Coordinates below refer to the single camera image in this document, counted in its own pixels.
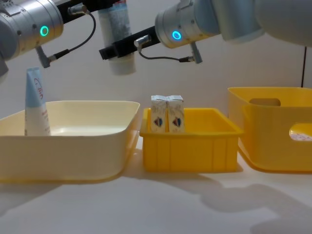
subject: plastic bin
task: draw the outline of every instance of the plastic bin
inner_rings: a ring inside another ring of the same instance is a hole
[[[145,109],[144,167],[149,172],[235,172],[242,131],[217,109],[185,109],[185,133],[152,133]]]
[[[140,104],[48,102],[52,136],[24,136],[24,111],[0,120],[0,182],[95,183],[118,175],[136,147]]]
[[[245,134],[242,155],[255,169],[312,172],[312,90],[306,88],[230,88],[229,118]]]

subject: white table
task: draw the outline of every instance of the white table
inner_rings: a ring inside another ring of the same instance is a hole
[[[141,146],[110,182],[1,185],[0,234],[312,234],[312,175],[149,174]]]

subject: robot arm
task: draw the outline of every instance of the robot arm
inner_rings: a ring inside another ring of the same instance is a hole
[[[8,71],[5,61],[34,48],[40,52],[42,44],[59,37],[64,23],[81,16],[74,15],[77,4],[96,11],[117,1],[65,0],[55,5],[51,0],[27,0],[16,5],[0,0],[0,77]],[[157,15],[155,27],[116,41],[100,53],[111,59],[160,42],[168,48],[190,44],[199,63],[198,40],[222,34],[226,41],[239,43],[264,32],[312,46],[311,9],[310,0],[181,0]]]
[[[0,78],[8,71],[5,61],[35,48],[49,66],[40,46],[58,38],[65,23],[83,16],[79,4],[92,12],[117,1],[65,0],[54,4],[52,0],[26,0],[15,4],[13,0],[0,0]]]
[[[265,32],[304,46],[312,46],[312,1],[310,0],[181,0],[160,12],[145,48],[162,43],[168,48],[186,44],[196,50],[195,42],[218,34],[225,41],[242,43]],[[100,50],[103,59],[122,57],[137,50],[134,38],[116,41]]]

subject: small carton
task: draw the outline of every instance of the small carton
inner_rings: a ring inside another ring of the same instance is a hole
[[[183,133],[184,127],[184,105],[180,95],[167,97],[168,121],[170,133]]]
[[[152,96],[151,131],[153,133],[166,132],[167,99],[165,96]]]

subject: white wall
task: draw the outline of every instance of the white wall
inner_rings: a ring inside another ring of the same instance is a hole
[[[312,48],[307,49],[304,87],[312,88]]]
[[[128,0],[133,33],[154,24],[156,14],[177,0]],[[79,44],[90,34],[88,16],[66,24],[63,35],[43,48],[48,55]],[[188,107],[217,107],[227,112],[227,88],[231,86],[299,86],[303,47],[269,36],[243,45],[229,45],[220,36],[198,43],[203,63],[180,64],[174,61],[149,61],[136,55],[137,72],[113,76],[102,61],[100,28],[83,48],[54,62],[43,71],[48,100],[133,100],[143,107],[153,94],[181,94]],[[144,50],[149,56],[184,57],[190,48],[170,50],[156,45]],[[7,80],[0,85],[0,117],[24,108],[25,71],[39,66],[31,51],[8,62]]]

